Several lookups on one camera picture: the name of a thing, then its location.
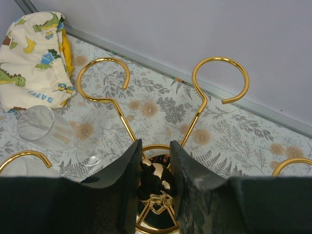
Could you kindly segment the gold wine glass rack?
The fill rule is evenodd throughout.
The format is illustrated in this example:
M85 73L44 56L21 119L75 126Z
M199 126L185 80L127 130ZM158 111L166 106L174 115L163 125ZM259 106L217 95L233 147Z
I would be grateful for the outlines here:
M84 73L86 72L87 69L89 69L91 66L97 64L97 63L100 63L100 62L104 62L104 61L112 61L112 62L115 62L115 63L118 63L119 65L121 65L124 70L125 70L125 82L122 86L122 89L126 89L128 84L129 84L129 81L130 81L130 71L127 67L127 65L121 61L120 59L117 59L117 58L98 58L96 60L93 60L91 62L89 62L88 64L86 64L82 69L81 71L79 72L78 74L78 77L77 77L77 89L78 89L78 92L80 93L81 96L83 96L85 99L87 100L90 100L92 102L103 102L103 103L112 103L116 109L116 112L118 114L118 116L120 117L123 125L125 126L127 132L129 133L132 141L134 142L136 140L136 137L134 135L134 132L133 130L131 129L128 121L126 120L118 102L113 99L113 98L97 98L97 97L92 97L88 94L86 94L81 86L81 80L82 80L82 77L84 75ZM250 85L250 79L249 79L249 76L247 74L247 71L243 68L242 65L240 65L238 62L236 62L235 60L231 59L231 58L226 58L226 57L210 57L210 58L206 58L204 60L202 60L201 62L199 62L193 72L192 72L192 83L193 83L193 86L194 88L196 89L197 93L200 95L201 99L202 99L202 104L200 105L199 109L197 110L197 112L195 113L194 117L193 117L193 120L192 122L190 123L183 139L182 139L182 142L181 142L181 146L184 147L184 145L186 144L186 141L188 140L193 128L195 127L195 124L197 123L200 115L202 114L204 108L206 107L207 105L207 97L205 96L205 94L202 92L202 90L200 89L198 83L197 83L197 80L196 80L196 75L197 75L197 72L198 70L200 69L200 67L208 62L211 62L211 61L222 61L222 62L226 62L226 63L229 63L231 65L233 65L234 67L236 67L240 72L241 74L243 75L243 78L244 78L244 87L242 89L242 91L236 95L235 97L232 97L232 98L228 98L228 99L224 99L224 100L221 100L222 104L229 104L229 103L232 103L232 102L236 102L238 100L240 100L241 98L244 97L244 95L247 93L248 91L248 88L249 88L249 85ZM170 147L168 145L164 145L164 144L151 144L151 145L147 145L147 146L144 146L143 147L143 152L145 151L150 151L150 150L154 150L154 149L163 149L163 150L167 150L169 151L170 150ZM0 165L0 173L2 173L2 171L5 169L5 167L8 166L9 163L11 163L13 160L19 158L19 157L22 157L22 156L28 156L28 155L32 155L32 156L36 156L38 157L44 164L45 166L49 169L52 167L52 163L49 161L49 159L42 153L38 152L38 151L22 151L22 152L19 152L17 154L14 154L12 156L10 156L8 159L6 159L1 165ZM272 173L272 176L279 176L279 174L281 173L281 171L288 165L290 164L294 164L294 163L304 163L304 164L308 164L308 165L312 165L312 160L311 159L308 159L308 158L303 158L303 157L294 157L294 158L290 158L290 159L286 159L284 161L282 161L281 163L279 163L277 165L277 167L275 168L275 170L273 171ZM139 219L138 219L138 222L140 221L143 221L145 216L148 214L149 210L150 210L150 203L151 201L148 200L145 202L146 203L146 206L145 208L143 209L142 213L140 214L139 216ZM172 208L172 205L170 203L170 205L168 205L168 207L164 207L162 208L161 211L167 209L169 214L171 215L171 218L173 220L173 223L175 223L175 226L168 229L168 231L176 231L177 230L177 227L178 227L178 224L175 220L175 218L173 218L173 208ZM165 233L165 229L164 230L152 230L152 229L148 229L148 228L143 228L141 226L140 223L136 223L136 230L139 230L139 231L142 231L143 233L147 233L149 231L153 231L156 233L159 232L159 233Z

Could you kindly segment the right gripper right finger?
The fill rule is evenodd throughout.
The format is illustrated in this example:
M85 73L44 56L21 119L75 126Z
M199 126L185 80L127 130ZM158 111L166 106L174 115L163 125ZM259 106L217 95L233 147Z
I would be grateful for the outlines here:
M223 178L170 143L175 217L182 234L309 234L312 179Z

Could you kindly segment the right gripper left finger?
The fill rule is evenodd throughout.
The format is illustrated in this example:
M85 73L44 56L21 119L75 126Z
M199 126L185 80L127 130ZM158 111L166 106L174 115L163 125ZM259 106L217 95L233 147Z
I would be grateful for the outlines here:
M2 177L3 234L133 234L142 141L82 182L63 177Z

